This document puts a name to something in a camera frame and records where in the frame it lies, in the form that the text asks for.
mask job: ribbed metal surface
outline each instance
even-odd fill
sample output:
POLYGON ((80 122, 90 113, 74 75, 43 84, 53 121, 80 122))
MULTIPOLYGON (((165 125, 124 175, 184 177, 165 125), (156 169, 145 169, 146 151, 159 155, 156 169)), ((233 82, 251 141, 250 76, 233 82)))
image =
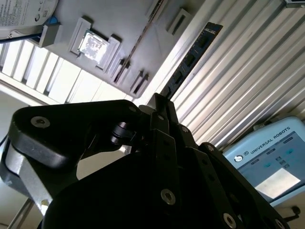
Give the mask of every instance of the ribbed metal surface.
MULTIPOLYGON (((304 119, 305 9, 283 0, 206 0, 135 104, 163 89, 209 21, 224 28, 173 98, 197 143, 223 149, 274 116, 304 119)), ((0 80, 46 104, 132 100, 28 42, 0 48, 0 80)))
POLYGON ((223 148, 278 114, 305 118, 305 9, 280 0, 206 1, 224 26, 199 72, 173 98, 197 143, 223 148))
POLYGON ((31 105, 132 100, 119 89, 29 41, 1 45, 0 70, 0 84, 33 97, 31 105))

